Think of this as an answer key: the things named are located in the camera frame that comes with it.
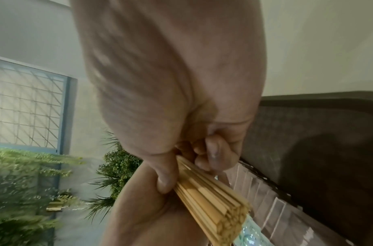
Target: bare skin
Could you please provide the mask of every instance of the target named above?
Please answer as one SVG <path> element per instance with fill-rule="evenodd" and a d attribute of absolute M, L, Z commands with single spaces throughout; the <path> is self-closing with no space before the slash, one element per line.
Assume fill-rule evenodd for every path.
<path fill-rule="evenodd" d="M 161 194 L 177 181 L 175 146 L 206 171 L 237 163 L 266 76 L 259 1 L 71 4 L 101 113 L 123 148 L 145 160 L 104 245 L 205 245 L 178 199 Z"/>

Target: wooden skewer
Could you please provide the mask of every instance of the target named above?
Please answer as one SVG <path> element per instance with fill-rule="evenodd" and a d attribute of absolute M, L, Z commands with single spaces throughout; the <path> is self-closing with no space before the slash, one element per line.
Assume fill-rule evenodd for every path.
<path fill-rule="evenodd" d="M 242 229 L 250 205 L 232 189 L 177 156 L 174 190 L 214 246 L 228 246 Z"/>

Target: bundle of wooden sticks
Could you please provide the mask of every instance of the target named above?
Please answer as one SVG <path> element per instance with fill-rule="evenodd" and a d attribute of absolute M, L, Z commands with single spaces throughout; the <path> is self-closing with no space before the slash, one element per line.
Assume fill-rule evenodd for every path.
<path fill-rule="evenodd" d="M 213 246 L 228 246 L 242 230 L 250 205 L 230 187 L 177 156 L 180 176 L 174 190 Z"/>

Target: metal grid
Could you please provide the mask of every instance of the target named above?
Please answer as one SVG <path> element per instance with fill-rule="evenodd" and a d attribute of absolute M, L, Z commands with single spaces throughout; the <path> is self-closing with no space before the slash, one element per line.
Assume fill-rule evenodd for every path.
<path fill-rule="evenodd" d="M 68 77 L 0 60 L 0 146 L 60 153 Z"/>

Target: hand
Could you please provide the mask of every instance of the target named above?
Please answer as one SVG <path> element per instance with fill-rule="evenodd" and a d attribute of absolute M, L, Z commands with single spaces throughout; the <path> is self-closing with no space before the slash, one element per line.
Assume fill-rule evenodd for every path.
<path fill-rule="evenodd" d="M 119 194 L 101 245 L 207 246 L 207 237 L 175 192 L 157 191 L 157 178 L 143 162 Z"/>
<path fill-rule="evenodd" d="M 255 0 L 74 0 L 101 113 L 169 192 L 174 146 L 224 170 L 239 159 L 266 73 Z"/>

